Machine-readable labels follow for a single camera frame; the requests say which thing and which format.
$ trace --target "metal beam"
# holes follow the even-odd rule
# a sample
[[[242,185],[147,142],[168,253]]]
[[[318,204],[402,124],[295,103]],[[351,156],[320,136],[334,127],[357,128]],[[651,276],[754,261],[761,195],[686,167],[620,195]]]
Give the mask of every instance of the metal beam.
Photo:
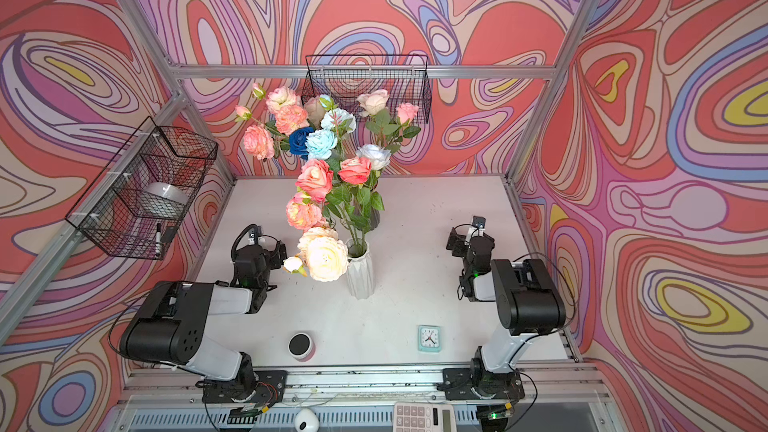
[[[192,101],[184,88],[182,81],[177,79],[170,70],[171,59],[165,49],[160,44],[158,35],[155,33],[152,25],[150,25],[149,19],[144,14],[141,4],[138,0],[116,0],[118,5],[125,14],[125,19],[128,22],[128,26],[139,37],[139,42],[149,53],[155,68],[158,70],[160,76],[168,84],[168,87],[178,93],[185,101],[187,105],[187,119],[192,125],[192,128],[202,136],[206,136],[211,140],[215,140],[214,134],[208,128],[203,115],[197,109],[194,101]],[[216,158],[216,164],[219,167],[221,174],[226,178],[228,182],[232,182],[234,177],[230,171],[229,164],[221,156]]]
[[[507,171],[504,174],[507,177],[508,182],[512,180],[512,171],[517,170],[520,167],[525,151],[528,150],[531,142],[535,140],[538,131],[542,128],[547,113],[552,108],[552,104],[558,94],[558,90],[568,76],[571,61],[576,55],[576,49],[578,48],[579,43],[581,43],[581,39],[584,38],[584,34],[587,32],[587,27],[589,26],[589,21],[599,4],[600,0],[581,0],[579,3],[576,14],[574,15],[573,23],[565,34],[563,45],[561,46],[560,53],[555,61],[554,77],[552,81],[544,86],[542,94],[539,96],[539,100],[536,103],[536,107],[531,113],[531,118],[528,120],[528,124],[523,130],[523,134],[514,150],[514,155],[509,163],[509,168],[507,168]]]
[[[155,116],[156,123],[159,125],[170,124],[182,105],[182,99],[178,95],[174,95]],[[146,139],[147,136],[138,136],[115,162],[110,172],[122,172],[131,159],[136,156]],[[82,201],[75,212],[90,211],[118,176],[118,173],[109,173],[104,177],[99,184],[93,187],[91,193]],[[62,269],[82,241],[83,235],[69,223],[64,222],[22,276],[11,285],[0,301],[0,345],[4,344],[10,337],[27,311],[38,300],[53,277]]]
[[[410,70],[410,66],[328,66],[348,70]],[[303,79],[306,66],[191,66],[173,64],[176,79]],[[554,76],[553,66],[427,66],[430,79],[546,79]]]

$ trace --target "computer mouse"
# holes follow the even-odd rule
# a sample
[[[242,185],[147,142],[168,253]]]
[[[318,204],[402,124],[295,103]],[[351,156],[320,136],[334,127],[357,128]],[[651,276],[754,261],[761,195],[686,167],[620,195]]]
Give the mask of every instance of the computer mouse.
[[[293,427],[298,432],[317,432],[320,428],[320,421],[315,413],[312,412],[312,409],[304,407],[296,414],[296,418],[293,420]]]

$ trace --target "black metal mesh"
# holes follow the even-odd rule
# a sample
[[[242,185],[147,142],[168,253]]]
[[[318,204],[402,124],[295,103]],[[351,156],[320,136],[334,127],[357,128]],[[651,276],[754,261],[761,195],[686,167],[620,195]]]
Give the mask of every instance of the black metal mesh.
[[[190,130],[155,127],[96,206],[79,224],[70,223],[108,255],[162,259],[217,150],[216,142]],[[179,202],[147,192],[156,182],[171,184],[186,198]]]
[[[389,91],[387,106],[394,115],[398,105],[418,106],[415,124],[429,122],[432,112],[432,85],[427,77],[428,57],[410,55],[310,55],[302,88],[302,104],[322,94],[331,96],[342,109],[365,117],[357,97],[379,89]]]

